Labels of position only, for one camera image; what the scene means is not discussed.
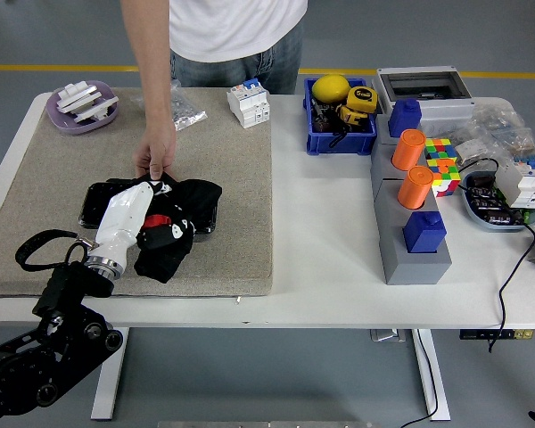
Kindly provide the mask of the person's right hand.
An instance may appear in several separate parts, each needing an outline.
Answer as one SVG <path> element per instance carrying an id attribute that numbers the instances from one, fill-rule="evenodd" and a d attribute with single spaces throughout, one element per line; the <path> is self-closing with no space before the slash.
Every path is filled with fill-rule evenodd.
<path id="1" fill-rule="evenodd" d="M 164 173 L 171 175 L 176 145 L 176 129 L 171 121 L 148 124 L 133 152 L 136 177 L 149 175 L 159 180 Z"/>

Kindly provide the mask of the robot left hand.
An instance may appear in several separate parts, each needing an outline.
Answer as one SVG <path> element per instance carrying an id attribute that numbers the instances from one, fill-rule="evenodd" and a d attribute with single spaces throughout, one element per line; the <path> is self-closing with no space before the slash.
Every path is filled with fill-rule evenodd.
<path id="1" fill-rule="evenodd" d="M 139 263 L 154 257 L 180 264 L 191 252 L 195 228 L 178 190 L 178 184 L 144 181 L 114 194 L 107 201 L 86 265 L 122 272 L 133 246 L 140 251 Z"/>

